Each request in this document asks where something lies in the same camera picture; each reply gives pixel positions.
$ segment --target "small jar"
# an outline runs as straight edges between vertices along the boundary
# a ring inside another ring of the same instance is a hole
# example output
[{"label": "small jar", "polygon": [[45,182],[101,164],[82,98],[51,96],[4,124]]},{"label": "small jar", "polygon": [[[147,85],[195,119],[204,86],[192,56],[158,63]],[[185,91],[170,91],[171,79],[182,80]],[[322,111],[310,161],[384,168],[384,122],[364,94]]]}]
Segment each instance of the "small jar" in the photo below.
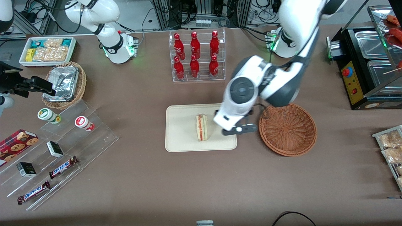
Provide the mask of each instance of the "small jar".
[{"label": "small jar", "polygon": [[48,121],[52,124],[57,124],[62,120],[60,115],[54,113],[49,108],[42,108],[40,111],[38,111],[38,118],[44,121]]},{"label": "small jar", "polygon": [[78,128],[82,128],[85,131],[91,131],[95,128],[95,125],[90,122],[85,116],[78,116],[75,120],[75,125]]}]

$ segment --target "emergency stop button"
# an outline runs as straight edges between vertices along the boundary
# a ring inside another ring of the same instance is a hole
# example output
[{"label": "emergency stop button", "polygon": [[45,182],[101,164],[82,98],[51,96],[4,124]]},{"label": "emergency stop button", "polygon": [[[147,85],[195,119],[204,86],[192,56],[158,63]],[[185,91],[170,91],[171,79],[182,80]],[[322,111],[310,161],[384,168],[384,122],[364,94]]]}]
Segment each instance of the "emergency stop button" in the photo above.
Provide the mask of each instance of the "emergency stop button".
[{"label": "emergency stop button", "polygon": [[345,68],[342,70],[342,75],[346,78],[350,78],[353,74],[353,69],[351,67]]}]

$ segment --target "cookie box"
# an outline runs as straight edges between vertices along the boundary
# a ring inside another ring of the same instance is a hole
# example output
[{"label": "cookie box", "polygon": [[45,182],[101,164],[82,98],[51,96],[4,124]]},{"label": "cookie box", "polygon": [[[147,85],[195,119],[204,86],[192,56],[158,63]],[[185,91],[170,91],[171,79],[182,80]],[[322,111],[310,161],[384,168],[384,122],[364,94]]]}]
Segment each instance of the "cookie box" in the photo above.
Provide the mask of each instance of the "cookie box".
[{"label": "cookie box", "polygon": [[0,142],[0,166],[38,142],[36,134],[20,129]]},{"label": "cookie box", "polygon": [[[37,40],[47,39],[47,38],[70,39],[71,40],[71,42],[69,44],[69,47],[68,47],[66,59],[64,61],[49,61],[49,62],[35,62],[35,61],[30,62],[30,61],[26,61],[25,57],[26,57],[26,55],[28,53],[28,50],[31,48],[32,43],[37,41]],[[25,44],[24,50],[23,50],[23,52],[21,54],[19,63],[22,66],[25,66],[27,68],[29,68],[29,67],[36,67],[36,68],[53,67],[53,66],[56,66],[56,65],[59,65],[59,64],[66,64],[66,63],[70,62],[70,60],[71,60],[71,57],[72,57],[73,52],[74,52],[75,45],[76,45],[76,39],[73,38],[72,36],[50,36],[50,37],[32,37],[32,38],[28,38],[27,42]]]}]

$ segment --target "red cookie box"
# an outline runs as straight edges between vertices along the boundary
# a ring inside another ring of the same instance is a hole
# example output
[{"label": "red cookie box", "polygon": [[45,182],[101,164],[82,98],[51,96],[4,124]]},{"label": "red cookie box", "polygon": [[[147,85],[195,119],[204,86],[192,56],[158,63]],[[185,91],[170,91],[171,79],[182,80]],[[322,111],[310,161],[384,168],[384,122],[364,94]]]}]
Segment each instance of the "red cookie box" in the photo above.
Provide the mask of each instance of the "red cookie box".
[{"label": "red cookie box", "polygon": [[0,166],[38,142],[36,134],[19,129],[0,142]]}]

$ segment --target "sandwich slice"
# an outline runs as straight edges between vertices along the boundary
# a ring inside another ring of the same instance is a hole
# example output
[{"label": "sandwich slice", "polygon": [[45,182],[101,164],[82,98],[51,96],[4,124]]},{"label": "sandwich slice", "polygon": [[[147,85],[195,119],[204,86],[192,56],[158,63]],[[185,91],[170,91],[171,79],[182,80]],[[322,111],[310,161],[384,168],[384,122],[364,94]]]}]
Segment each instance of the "sandwich slice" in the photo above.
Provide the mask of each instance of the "sandwich slice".
[{"label": "sandwich slice", "polygon": [[208,119],[206,115],[197,115],[197,136],[198,141],[204,141],[208,139]]}]

